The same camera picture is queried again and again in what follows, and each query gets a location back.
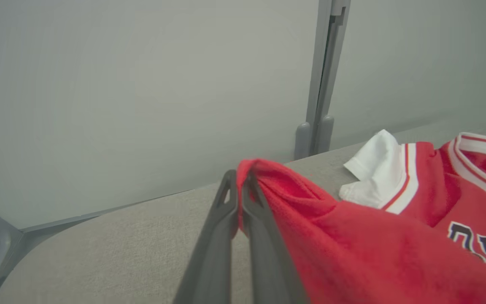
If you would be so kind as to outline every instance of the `red jersey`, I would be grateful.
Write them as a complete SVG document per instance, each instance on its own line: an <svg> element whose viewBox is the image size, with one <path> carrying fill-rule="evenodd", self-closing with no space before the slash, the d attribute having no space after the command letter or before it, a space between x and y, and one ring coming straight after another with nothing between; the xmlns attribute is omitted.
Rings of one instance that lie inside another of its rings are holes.
<svg viewBox="0 0 486 304"><path fill-rule="evenodd" d="M238 187L255 172L311 302L486 303L485 136L434 150L381 131L346 167L360 181L341 202L281 164L238 168Z"/></svg>

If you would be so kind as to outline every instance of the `red cloth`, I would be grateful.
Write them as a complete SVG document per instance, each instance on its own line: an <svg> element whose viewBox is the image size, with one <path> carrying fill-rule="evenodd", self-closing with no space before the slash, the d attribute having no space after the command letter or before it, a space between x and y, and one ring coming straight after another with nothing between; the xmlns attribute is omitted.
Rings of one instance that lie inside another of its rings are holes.
<svg viewBox="0 0 486 304"><path fill-rule="evenodd" d="M486 303L486 264L444 233L409 217L337 202L266 160L239 165L240 199L250 170L312 303Z"/></svg>

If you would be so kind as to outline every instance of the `white partition panel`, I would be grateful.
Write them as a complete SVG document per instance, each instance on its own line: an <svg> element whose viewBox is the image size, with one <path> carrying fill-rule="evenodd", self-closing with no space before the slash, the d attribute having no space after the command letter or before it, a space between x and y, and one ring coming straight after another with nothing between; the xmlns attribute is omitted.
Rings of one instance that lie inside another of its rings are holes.
<svg viewBox="0 0 486 304"><path fill-rule="evenodd" d="M287 162L318 0L0 0L0 216L18 228Z"/></svg>
<svg viewBox="0 0 486 304"><path fill-rule="evenodd" d="M352 0L329 114L331 149L486 134L486 1Z"/></svg>

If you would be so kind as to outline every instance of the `white sleeve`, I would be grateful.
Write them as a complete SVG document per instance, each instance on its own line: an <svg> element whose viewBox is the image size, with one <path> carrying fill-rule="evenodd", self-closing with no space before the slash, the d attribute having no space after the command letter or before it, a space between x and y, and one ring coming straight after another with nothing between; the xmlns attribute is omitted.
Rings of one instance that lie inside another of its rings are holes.
<svg viewBox="0 0 486 304"><path fill-rule="evenodd" d="M359 181L343 185L339 196L373 208L391 201L406 179L403 146L386 130L376 133L344 166Z"/></svg>

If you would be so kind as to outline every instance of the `red stripe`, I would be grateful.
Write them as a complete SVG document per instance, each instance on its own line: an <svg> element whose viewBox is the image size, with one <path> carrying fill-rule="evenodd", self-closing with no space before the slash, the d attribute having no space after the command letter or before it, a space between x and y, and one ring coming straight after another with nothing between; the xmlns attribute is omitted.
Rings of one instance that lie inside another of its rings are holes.
<svg viewBox="0 0 486 304"><path fill-rule="evenodd" d="M486 142L486 139L483 139L483 138L477 138L477 137L472 137L472 136L467 136L467 135L462 135L462 138L466 138L467 140L473 140L473 141L482 141L482 142Z"/></svg>
<svg viewBox="0 0 486 304"><path fill-rule="evenodd" d="M461 161L461 163L463 164L463 166L468 171L470 171L475 177L479 178L480 180L484 181L484 183L486 183L486 179L483 178L481 175L479 175L479 173L477 173L476 171L473 171L470 167L468 167L468 165L466 164L466 162L459 155L459 152L457 152L457 139L455 139L455 143L454 143L454 146L453 146L453 153L455 153L457 155L457 158L459 159L459 161Z"/></svg>
<svg viewBox="0 0 486 304"><path fill-rule="evenodd" d="M408 182L410 181L410 175L408 175L408 145L405 144L405 169L406 169L406 180L405 183L402 185L401 190L387 203L385 206L382 207L382 210L386 210L391 206L399 197L402 195L402 193L406 190L406 187L408 186Z"/></svg>

